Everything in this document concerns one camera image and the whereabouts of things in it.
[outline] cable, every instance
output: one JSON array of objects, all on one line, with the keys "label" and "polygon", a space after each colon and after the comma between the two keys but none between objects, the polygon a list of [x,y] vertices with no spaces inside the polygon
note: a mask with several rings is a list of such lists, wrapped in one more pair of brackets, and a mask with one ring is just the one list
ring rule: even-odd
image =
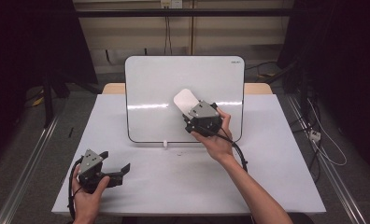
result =
[{"label": "cable", "polygon": [[235,148],[238,156],[240,157],[240,161],[241,161],[241,165],[243,166],[243,169],[248,172],[249,170],[247,169],[247,163],[249,163],[248,161],[246,161],[246,159],[244,158],[244,154],[243,152],[241,151],[240,147],[234,142],[232,141],[232,139],[230,139],[229,135],[221,128],[221,130],[225,133],[226,137],[223,136],[223,135],[220,135],[218,133],[213,133],[211,132],[209,129],[205,129],[203,128],[202,126],[197,126],[197,128],[200,128],[201,130],[203,130],[204,132],[207,132],[211,135],[215,135],[223,140],[226,140],[228,142],[230,142],[232,144],[232,147]]},{"label": "cable", "polygon": [[173,49],[171,48],[171,28],[170,28],[170,18],[165,17],[165,41],[164,41],[164,55],[165,50],[167,49],[167,38],[168,43],[170,44],[170,54],[173,55]]},{"label": "cable", "polygon": [[264,64],[267,64],[267,63],[277,63],[277,62],[270,61],[270,62],[260,63],[260,64],[257,64],[257,65],[254,65],[254,66],[252,66],[252,67],[248,67],[248,68],[246,68],[245,70],[249,70],[249,69],[252,69],[252,68],[256,68],[256,67],[259,67],[259,66],[264,65]]},{"label": "cable", "polygon": [[69,176],[69,184],[68,184],[68,208],[69,208],[69,213],[71,214],[72,219],[75,220],[75,207],[74,207],[74,197],[75,194],[81,189],[78,189],[74,194],[72,194],[72,179],[74,178],[74,172],[75,168],[77,167],[78,164],[81,164],[83,161],[83,156],[75,161],[74,166],[72,166],[71,169],[71,174]]},{"label": "cable", "polygon": [[107,58],[108,63],[112,65],[112,62],[109,59],[109,54],[108,54],[108,50],[107,49],[106,49],[106,58]]},{"label": "cable", "polygon": [[317,144],[316,144],[316,142],[314,141],[314,140],[311,140],[312,142],[313,142],[313,144],[315,145],[315,147],[316,147],[316,149],[321,153],[321,155],[325,158],[325,159],[327,159],[330,163],[332,163],[332,164],[335,164],[335,165],[338,165],[338,166],[343,166],[343,165],[346,165],[346,163],[348,163],[348,159],[346,158],[346,155],[345,155],[345,153],[343,153],[343,151],[342,151],[342,149],[340,148],[340,146],[338,146],[337,145],[337,143],[331,138],[331,136],[327,133],[327,132],[325,132],[325,130],[324,130],[324,128],[322,127],[322,125],[321,125],[321,123],[320,123],[320,120],[319,120],[319,118],[318,118],[318,115],[317,115],[317,113],[316,113],[316,110],[313,108],[313,106],[311,106],[311,109],[313,110],[313,113],[314,113],[314,115],[316,116],[316,121],[317,121],[317,123],[320,125],[320,127],[321,127],[321,130],[327,135],[327,137],[334,143],[334,145],[337,147],[337,149],[340,151],[340,153],[343,155],[343,158],[345,159],[345,161],[344,162],[342,162],[342,163],[338,163],[338,162],[335,162],[335,161],[332,161],[329,157],[328,157],[328,155],[327,154],[325,154],[323,151],[321,151],[321,149],[320,149],[320,147],[319,146],[317,146]]},{"label": "cable", "polygon": [[167,26],[168,26],[168,43],[170,44],[170,55],[173,55],[173,49],[171,48],[171,27],[170,27],[170,18],[167,17]]}]

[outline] power cord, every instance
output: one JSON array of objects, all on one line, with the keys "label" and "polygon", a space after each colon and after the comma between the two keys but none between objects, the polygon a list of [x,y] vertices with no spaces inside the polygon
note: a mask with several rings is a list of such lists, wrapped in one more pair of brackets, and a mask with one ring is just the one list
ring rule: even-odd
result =
[{"label": "power cord", "polygon": [[165,50],[167,49],[167,38],[168,43],[170,45],[170,55],[173,55],[173,49],[171,48],[171,34],[170,34],[170,18],[165,17],[165,41],[164,41],[164,55]]},{"label": "power cord", "polygon": [[337,149],[339,150],[339,152],[342,154],[342,156],[343,156],[343,158],[345,159],[345,161],[344,162],[342,162],[342,163],[339,163],[339,162],[336,162],[336,161],[332,161],[329,157],[328,157],[328,155],[326,154],[326,153],[324,153],[321,149],[320,149],[320,147],[316,144],[316,142],[314,141],[314,140],[311,140],[311,142],[314,144],[314,146],[316,147],[316,149],[321,153],[321,155],[325,158],[325,159],[327,159],[330,163],[332,163],[332,164],[335,164],[335,165],[338,165],[338,166],[343,166],[343,165],[346,165],[347,163],[348,163],[348,159],[346,158],[346,155],[345,155],[345,153],[342,151],[342,149],[340,148],[340,146],[331,138],[331,136],[327,133],[327,132],[325,132],[325,130],[324,130],[324,128],[322,127],[322,125],[321,125],[321,122],[320,122],[320,119],[318,118],[318,115],[317,115],[317,113],[316,113],[316,110],[314,109],[314,107],[313,107],[313,105],[311,106],[311,109],[313,110],[313,113],[314,113],[314,115],[316,116],[316,121],[317,121],[317,123],[320,125],[320,128],[321,128],[321,130],[327,135],[327,137],[334,143],[334,145],[337,147]]}]

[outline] gray floor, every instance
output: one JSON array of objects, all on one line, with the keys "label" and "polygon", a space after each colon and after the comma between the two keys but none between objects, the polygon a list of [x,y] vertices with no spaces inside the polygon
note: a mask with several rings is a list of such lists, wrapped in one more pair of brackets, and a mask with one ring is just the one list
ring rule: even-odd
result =
[{"label": "gray floor", "polygon": [[[121,75],[112,74],[99,75],[99,79],[101,83],[98,87],[100,88],[108,82],[123,81]],[[256,79],[255,69],[248,70],[246,80],[252,82]],[[33,173],[31,182],[22,197],[12,223],[66,223],[70,220],[69,217],[54,215],[51,208],[69,168],[69,163],[77,149],[96,98],[95,95],[77,87],[71,87],[71,90],[68,99],[54,99],[56,107],[64,105],[63,114],[60,116],[57,127]],[[288,121],[295,120],[296,116],[290,107],[287,95],[283,93],[280,87],[280,81],[272,85],[272,90],[277,95]],[[366,223],[370,223],[370,167],[360,158],[357,150],[346,136],[341,135],[329,111],[324,108],[323,102],[320,103],[320,110],[322,114],[321,123],[324,129],[341,146],[348,157],[348,164],[337,166],[336,170],[360,206]],[[33,152],[42,133],[43,124],[43,105],[24,109],[15,133],[8,142],[6,150],[0,156],[0,210]],[[295,130],[300,127],[294,126],[292,128]],[[306,140],[305,134],[295,133],[294,137],[306,162],[309,163],[313,151]],[[326,136],[322,137],[322,143],[332,160],[342,160],[342,156]],[[316,174],[318,170],[315,164],[312,173]],[[322,170],[317,188],[328,212],[312,216],[315,223],[352,223],[330,180]],[[97,219],[97,223],[120,222],[120,217],[99,217]]]}]

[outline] black cable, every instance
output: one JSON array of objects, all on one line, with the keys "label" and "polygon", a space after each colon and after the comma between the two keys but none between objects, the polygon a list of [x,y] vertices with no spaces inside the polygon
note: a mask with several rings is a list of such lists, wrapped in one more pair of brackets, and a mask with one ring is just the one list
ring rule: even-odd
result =
[{"label": "black cable", "polygon": [[75,168],[77,167],[78,164],[81,164],[83,161],[83,156],[75,161],[74,166],[72,166],[71,169],[71,174],[69,176],[69,184],[68,184],[68,208],[69,208],[69,213],[71,214],[72,219],[75,220],[75,207],[74,207],[74,197],[75,194],[81,189],[78,189],[74,194],[72,194],[72,179],[74,178],[74,172]]},{"label": "black cable", "polygon": [[169,17],[167,17],[167,27],[168,27],[168,43],[170,44],[170,55],[173,55],[173,49],[171,48],[171,27]]},{"label": "black cable", "polygon": [[109,64],[112,64],[111,60],[109,59],[108,50],[106,49],[106,58]]},{"label": "black cable", "polygon": [[229,135],[221,128],[221,130],[223,130],[223,132],[225,133],[225,135],[226,135],[226,137],[225,136],[223,136],[223,135],[220,135],[220,134],[218,134],[218,133],[213,133],[213,132],[211,132],[209,129],[205,129],[205,128],[203,128],[202,126],[197,126],[197,128],[200,128],[201,130],[203,130],[204,132],[207,132],[207,133],[209,133],[209,134],[211,134],[211,135],[215,135],[215,136],[217,136],[217,137],[219,137],[219,138],[221,138],[221,139],[223,139],[223,140],[226,140],[226,141],[228,141],[228,142],[230,142],[231,144],[232,144],[232,147],[234,147],[235,148],[235,150],[236,150],[236,152],[237,152],[237,154],[238,154],[238,156],[240,157],[240,161],[241,161],[241,165],[243,166],[243,169],[246,171],[246,172],[248,172],[249,170],[247,169],[247,161],[246,161],[246,159],[244,158],[244,155],[243,155],[243,152],[241,151],[241,149],[240,149],[240,147],[232,140],[232,139],[230,139],[229,138]]},{"label": "black cable", "polygon": [[164,17],[165,19],[165,41],[164,41],[164,55],[165,55],[165,49],[167,48],[167,32],[168,32],[168,26],[167,26],[167,17]]},{"label": "black cable", "polygon": [[245,70],[256,68],[256,67],[259,67],[259,66],[264,65],[264,64],[267,64],[267,63],[277,63],[277,62],[270,61],[270,62],[260,63],[260,64],[257,64],[257,65],[254,65],[252,67],[245,68]]}]

